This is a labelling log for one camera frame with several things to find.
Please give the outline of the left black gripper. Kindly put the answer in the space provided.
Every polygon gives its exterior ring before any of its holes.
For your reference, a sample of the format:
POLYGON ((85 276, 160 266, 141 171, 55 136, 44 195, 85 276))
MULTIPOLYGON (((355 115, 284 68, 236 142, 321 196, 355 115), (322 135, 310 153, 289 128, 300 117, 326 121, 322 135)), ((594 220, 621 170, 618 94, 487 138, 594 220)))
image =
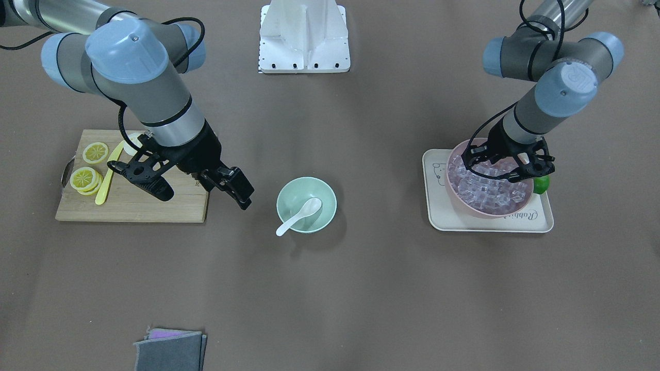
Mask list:
POLYGON ((501 160, 516 157, 521 153, 521 145, 511 139, 504 128, 504 118, 499 119, 489 131, 486 141, 486 159, 501 160))

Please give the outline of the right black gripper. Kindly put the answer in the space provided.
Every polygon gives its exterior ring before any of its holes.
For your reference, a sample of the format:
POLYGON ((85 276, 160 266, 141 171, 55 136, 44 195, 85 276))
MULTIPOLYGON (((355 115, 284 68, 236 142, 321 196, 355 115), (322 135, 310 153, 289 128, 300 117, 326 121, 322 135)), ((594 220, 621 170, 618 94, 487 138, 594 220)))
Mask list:
POLYGON ((225 167, 221 160, 222 146, 207 121, 200 133, 185 145, 175 148, 175 166, 193 178, 200 176, 200 184, 210 192, 219 189, 246 210, 252 201, 254 187, 239 167, 225 167))

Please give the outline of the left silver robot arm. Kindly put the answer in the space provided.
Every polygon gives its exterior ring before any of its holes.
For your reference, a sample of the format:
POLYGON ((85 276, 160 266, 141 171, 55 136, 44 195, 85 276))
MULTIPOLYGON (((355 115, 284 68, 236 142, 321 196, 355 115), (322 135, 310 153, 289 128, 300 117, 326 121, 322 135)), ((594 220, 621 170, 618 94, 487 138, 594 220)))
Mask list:
POLYGON ((510 36, 490 40, 483 52, 486 73, 533 81, 491 130, 479 161, 516 157, 538 143, 566 118, 582 111, 624 58, 615 35, 599 31, 577 42, 566 33, 586 15, 590 1, 544 1, 510 36))

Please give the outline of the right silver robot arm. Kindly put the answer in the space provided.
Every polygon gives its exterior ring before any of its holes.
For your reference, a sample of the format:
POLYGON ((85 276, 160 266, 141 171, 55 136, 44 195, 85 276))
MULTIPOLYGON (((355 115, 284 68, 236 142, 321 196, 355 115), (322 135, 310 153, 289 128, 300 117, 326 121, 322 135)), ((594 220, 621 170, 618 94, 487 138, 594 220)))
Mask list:
POLYGON ((165 201, 174 190, 163 174, 177 167, 207 192, 219 189, 241 209, 250 206, 252 184, 241 169, 222 162, 221 143, 181 78, 205 61, 200 19, 156 23, 97 1, 2 1, 2 27, 12 26, 45 30, 45 72, 71 91, 117 104, 118 126, 128 145, 125 111, 144 126, 129 162, 109 160, 113 173, 165 201))

